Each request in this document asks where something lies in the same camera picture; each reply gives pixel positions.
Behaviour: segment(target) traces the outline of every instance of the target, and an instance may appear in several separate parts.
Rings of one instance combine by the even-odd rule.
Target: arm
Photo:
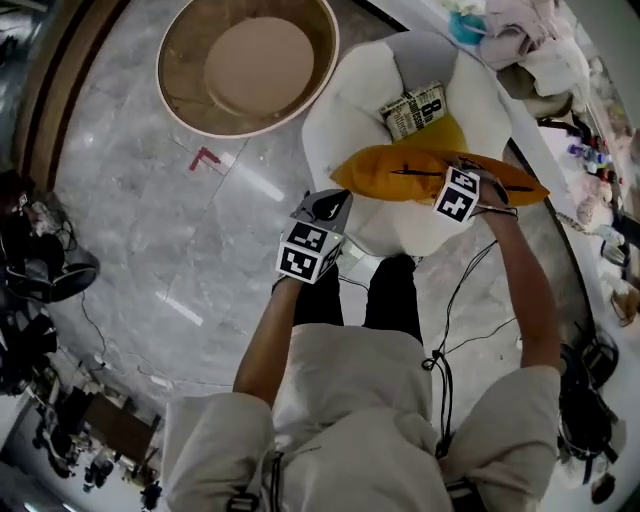
[[[255,396],[273,407],[287,365],[293,315],[302,284],[287,277],[276,286],[240,363],[234,392]]]
[[[227,510],[275,439],[269,406],[242,393],[173,400],[164,435],[167,512]]]
[[[495,194],[493,186],[489,188]],[[483,185],[483,201],[492,206],[504,206],[491,190]],[[520,366],[548,365],[558,368],[560,335],[549,281],[516,219],[497,213],[485,213],[483,218],[496,237],[504,260],[511,303],[522,332]]]

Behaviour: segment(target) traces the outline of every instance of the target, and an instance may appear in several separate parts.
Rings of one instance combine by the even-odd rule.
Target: cloth pile
[[[479,53],[536,118],[583,112],[589,65],[553,0],[487,0]]]

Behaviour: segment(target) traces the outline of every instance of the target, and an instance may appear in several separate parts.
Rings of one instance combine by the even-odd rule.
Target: marble floor
[[[165,111],[154,81],[158,46],[184,0],[133,0],[98,54],[67,134],[56,193],[80,243],[102,263],[86,291],[106,337],[100,378],[160,408],[172,396],[229,389],[270,295],[278,237],[309,188],[304,116],[248,140],[190,132]],[[342,51],[393,30],[350,0],[331,0]],[[205,146],[221,161],[189,165]],[[556,291],[566,329],[585,304],[544,206],[521,224]],[[450,295],[473,255],[491,241],[481,222],[425,258],[416,272],[425,348],[442,337]],[[349,277],[366,282],[376,261],[353,256]],[[512,316],[499,252],[482,262],[453,307],[449,345],[489,334]],[[348,323],[362,322],[365,291],[343,283]],[[102,341],[81,297],[53,305],[69,352],[95,366]],[[450,356],[454,423],[498,376],[517,366],[514,323]]]
[[[30,59],[42,44],[52,14],[54,0],[40,0],[46,12],[19,9],[0,2],[0,45],[11,40],[13,49],[0,52],[0,172],[13,169],[11,145],[20,98],[27,79]]]

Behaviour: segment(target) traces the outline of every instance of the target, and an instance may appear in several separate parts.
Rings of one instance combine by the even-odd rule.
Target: white armchair
[[[468,152],[502,160],[511,125],[490,71],[440,34],[403,32],[352,48],[309,112],[302,142],[316,191],[339,188],[329,176],[357,151],[391,144],[378,109],[433,80],[444,86]],[[471,224],[452,225],[413,201],[356,196],[346,234],[375,256],[427,256]]]

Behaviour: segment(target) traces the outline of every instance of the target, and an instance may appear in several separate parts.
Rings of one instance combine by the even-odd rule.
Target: clutter
[[[586,340],[580,357],[591,375],[591,385],[600,389],[613,375],[620,353],[615,341],[606,332],[598,331]]]
[[[32,439],[36,450],[44,449],[51,468],[60,478],[74,475],[82,452],[91,450],[92,440],[83,429],[82,416],[91,395],[74,387],[70,393],[61,390],[59,378],[50,392],[38,396],[36,411],[42,416]]]
[[[603,242],[600,254],[609,263],[613,263],[618,267],[626,267],[629,262],[629,248],[625,246],[617,247]]]
[[[556,466],[565,485],[576,488],[602,477],[626,445],[626,423],[595,391],[580,356],[561,346],[560,458]]]
[[[580,204],[578,205],[578,210],[576,212],[580,224],[584,226],[588,226],[589,224],[591,224],[591,219],[593,219],[593,212],[599,203],[599,198],[593,196],[588,197],[584,201],[580,202]]]
[[[632,245],[640,247],[640,221],[627,212],[618,212],[613,219],[613,227],[622,233]]]
[[[553,0],[487,0],[480,56],[495,70],[515,64],[557,35],[554,22]]]
[[[629,155],[631,161],[635,164],[640,164],[640,131],[634,130],[629,144]]]
[[[499,69],[496,77],[509,96],[522,100],[529,113],[536,119],[563,117],[571,111],[573,95],[569,91],[550,96],[538,94],[535,77],[518,64]]]
[[[626,327],[635,320],[638,314],[640,291],[630,284],[625,292],[614,291],[611,294],[611,305],[620,319],[620,327]]]
[[[149,424],[134,414],[133,405],[131,398],[126,398],[120,405],[104,393],[98,393],[93,395],[83,419],[91,435],[99,439],[105,448],[130,460],[138,468],[144,468],[148,463],[151,441],[162,418],[155,415]]]
[[[576,158],[581,158],[585,163],[593,162],[598,166],[611,163],[611,155],[605,155],[586,144],[569,144],[567,151]]]
[[[573,37],[545,41],[518,65],[533,75],[540,96],[570,91],[575,110],[585,110],[590,94],[589,64]]]
[[[506,189],[511,206],[533,204],[548,194],[534,178],[504,162],[402,145],[365,148],[336,169],[331,179],[342,188],[366,197],[433,204],[444,186],[449,167],[490,172]]]
[[[82,490],[90,493],[94,488],[101,489],[107,478],[113,473],[115,468],[114,452],[109,448],[103,448],[93,458],[89,466],[85,468],[84,484]]]
[[[51,319],[42,313],[35,318],[28,315],[25,307],[0,318],[0,395],[19,396],[35,380],[46,381],[51,368],[48,354],[58,349]]]
[[[624,279],[612,274],[611,272],[605,272],[602,274],[602,280],[607,283],[613,291],[619,294],[624,294],[629,289],[629,283]]]
[[[97,278],[98,260],[78,246],[68,222],[48,232],[44,217],[38,221],[37,209],[28,205],[22,196],[17,211],[6,218],[0,231],[2,265],[5,285],[14,295],[41,303],[59,302],[88,288]],[[41,223],[38,235],[32,224]],[[69,235],[67,246],[62,243],[64,233]]]
[[[534,117],[586,109],[589,65],[553,0],[488,0],[485,23],[480,57]]]
[[[437,81],[405,92],[399,99],[380,109],[380,115],[394,141],[422,130],[446,113],[444,89]]]
[[[608,205],[613,200],[613,187],[606,179],[590,177],[585,183],[585,190],[590,197]]]
[[[579,233],[582,233],[587,236],[599,236],[606,243],[610,244],[612,247],[620,247],[625,243],[624,235],[616,231],[613,227],[607,226],[606,224],[601,224],[593,231],[588,231],[587,229],[585,229],[585,227],[582,224],[580,224],[579,222],[576,222],[575,220],[573,220],[568,215],[565,215],[564,213],[556,212],[556,218],[560,222],[562,222],[562,224],[569,226],[570,228],[574,229],[575,231],[578,231]]]
[[[452,12],[449,18],[449,32],[459,43],[477,45],[487,33],[482,16]]]

